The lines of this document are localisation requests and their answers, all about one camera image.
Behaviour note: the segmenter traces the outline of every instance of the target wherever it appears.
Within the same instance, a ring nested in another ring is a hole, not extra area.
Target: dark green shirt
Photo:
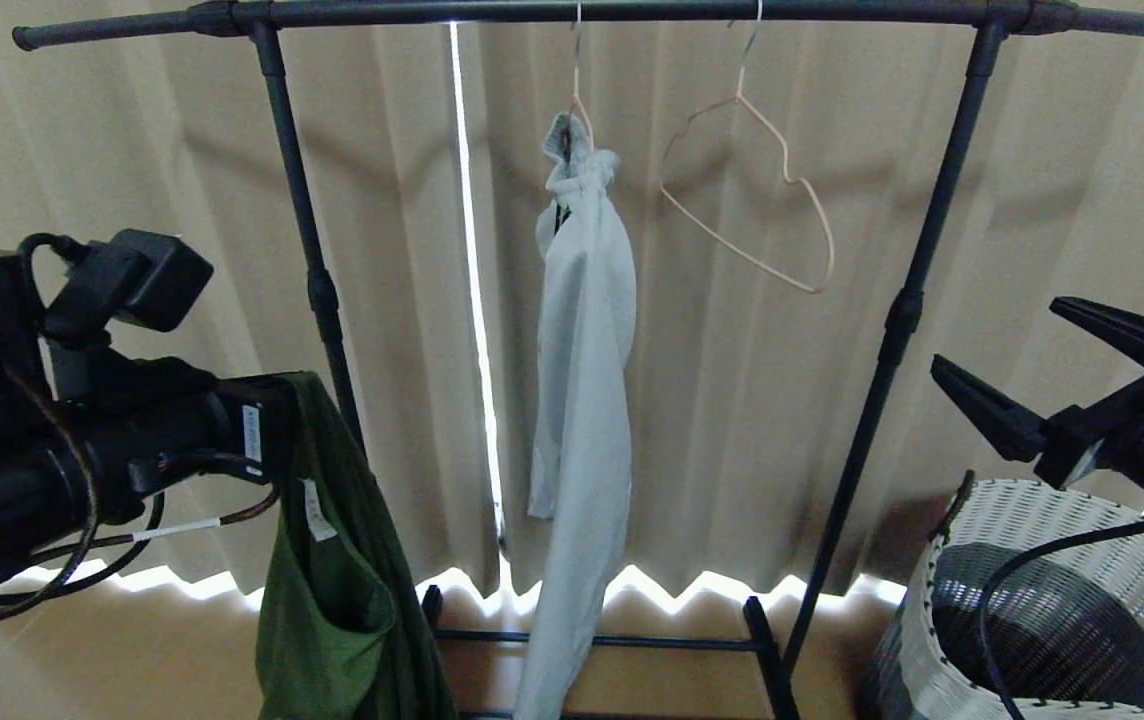
[[[456,719],[367,459],[313,373],[257,625],[261,720]]]

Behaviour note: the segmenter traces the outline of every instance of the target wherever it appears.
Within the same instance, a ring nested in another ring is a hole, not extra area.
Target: beige curtain
[[[772,140],[748,114],[704,119],[660,167],[688,114],[732,94],[750,24],[587,23],[582,37],[582,95],[596,143],[622,158],[612,199],[639,276],[627,561],[672,593],[705,569],[764,591],[808,573],[974,39],[968,27],[761,27],[747,96],[786,133],[792,172],[815,183],[840,243],[829,291],[807,296],[720,250],[656,190],[664,177],[769,263],[805,280],[823,275],[813,211],[799,188],[781,189]],[[571,104],[573,37],[567,24],[462,29],[521,592],[540,578],[549,530],[525,514],[543,271],[532,228],[549,201],[539,148]],[[866,568],[904,573],[934,498],[964,469],[1028,473],[998,461],[930,383],[934,353],[1043,413],[1128,377],[1119,355],[1047,311],[1056,295],[1144,312],[1144,41],[1007,42],[828,590],[842,592],[868,547]],[[1121,484],[1104,491],[1139,500]]]
[[[251,43],[170,35],[24,54],[9,37],[14,24],[176,6],[0,3],[0,247],[40,229],[183,234],[216,277],[174,333],[116,325],[125,354],[178,355],[224,375],[325,373]],[[756,590],[807,573],[974,34],[853,23],[760,30],[747,94],[791,139],[792,169],[815,182],[840,243],[831,290],[805,296],[717,250],[656,191],[664,176],[728,236],[818,277],[810,206],[774,184],[770,141],[746,114],[708,118],[660,167],[688,113],[732,90],[749,32],[745,22],[585,27],[586,104],[599,145],[622,156],[613,200],[639,269],[628,561],[673,593],[705,569]],[[539,143],[569,105],[573,35],[566,24],[462,26],[461,40],[507,548],[522,591],[540,577],[546,533],[523,514],[541,277],[532,228],[548,201]],[[459,565],[490,593],[496,543],[448,30],[292,29],[283,43],[386,500],[418,577]],[[55,268],[46,269],[51,292]],[[1144,41],[1007,42],[832,590],[860,568],[906,569],[932,521],[924,509],[969,466],[1022,470],[998,462],[928,382],[932,353],[1043,413],[1135,373],[1048,314],[1056,295],[1144,312]],[[1102,483],[1138,500],[1122,483]],[[170,492],[168,520],[259,493],[192,480]],[[264,519],[158,543],[140,565],[168,562],[188,579],[232,570],[255,588],[272,528]]]
[[[0,3],[0,247],[54,231],[182,234],[215,278],[178,331],[114,323],[128,356],[221,375],[328,378],[304,260],[249,42],[200,35],[16,49],[15,24],[175,3]],[[336,27],[283,38],[372,466],[413,571],[498,581],[472,340],[447,29]],[[56,288],[56,263],[43,286]],[[251,505],[260,488],[192,478],[165,523]],[[157,541],[140,568],[264,581],[275,515]]]

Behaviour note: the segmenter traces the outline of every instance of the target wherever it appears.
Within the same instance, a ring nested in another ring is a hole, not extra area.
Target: floor
[[[503,607],[485,616],[463,591],[445,592],[440,625],[516,630],[527,616]],[[797,602],[768,608],[782,641]],[[855,717],[855,688],[893,608],[872,594],[827,598],[796,675],[805,720]],[[0,624],[0,719],[156,720],[255,717],[252,670],[256,612],[238,593],[196,601],[174,585],[128,592],[114,585],[47,603]],[[637,592],[614,598],[601,632],[745,638],[740,603],[701,593],[677,615]],[[462,709],[509,705],[522,671],[519,646],[444,643]],[[569,695],[569,710],[656,717],[770,717],[749,652],[595,648]]]

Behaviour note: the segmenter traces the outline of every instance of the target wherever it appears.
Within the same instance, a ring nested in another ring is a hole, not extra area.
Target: laundry basket
[[[1022,551],[1138,519],[1115,503],[1036,480],[964,483],[879,643],[861,687],[861,717],[1006,719],[976,624],[985,581]],[[987,632],[1030,720],[1144,719],[1144,536],[1024,565],[991,599]]]

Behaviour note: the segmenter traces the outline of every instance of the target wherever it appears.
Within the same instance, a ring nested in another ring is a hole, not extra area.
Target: clothing rack
[[[328,351],[333,387],[340,411],[362,441],[362,427],[353,399],[351,374],[342,343],[342,325],[337,316],[336,287],[321,254],[319,228],[315,223],[313,205],[305,183],[301,143],[289,102],[287,69],[279,47],[284,27],[359,26],[360,24],[440,23],[448,19],[472,22],[559,22],[577,19],[623,22],[625,19],[755,19],[758,0],[305,0],[299,3],[272,1],[215,0],[186,10],[129,15],[129,17],[84,19],[42,27],[15,27],[13,40],[23,50],[37,50],[51,45],[69,45],[110,38],[200,33],[215,37],[248,37],[256,45],[261,73],[267,81],[270,110],[279,136],[284,168],[287,171],[293,209],[307,264],[307,290],[319,337]],[[1098,32],[1107,35],[1144,37],[1144,13],[1083,8],[1070,0],[764,0],[763,19],[856,19],[856,22],[958,24],[975,27],[971,56],[966,68],[966,82],[950,129],[928,203],[923,229],[906,270],[904,286],[888,307],[882,345],[879,347],[874,377],[866,391],[860,419],[857,420],[851,446],[834,493],[829,516],[825,521],[823,540],[816,552],[808,590],[793,625],[791,639],[778,655],[772,628],[757,598],[744,607],[749,641],[724,639],[656,638],[639,635],[596,635],[595,644],[617,647],[681,648],[681,650],[755,652],[763,674],[773,715],[797,720],[791,679],[813,619],[816,601],[829,572],[848,509],[865,468],[869,446],[877,432],[888,393],[892,388],[898,365],[904,359],[909,337],[923,315],[924,282],[932,266],[942,229],[968,156],[976,119],[985,96],[985,85],[993,72],[998,52],[1008,35],[1049,35],[1057,32]],[[435,634],[450,641],[526,642],[525,633],[477,632],[477,630],[439,628],[443,596],[431,587],[422,600],[422,611]],[[462,712],[462,717],[509,717],[507,712]]]

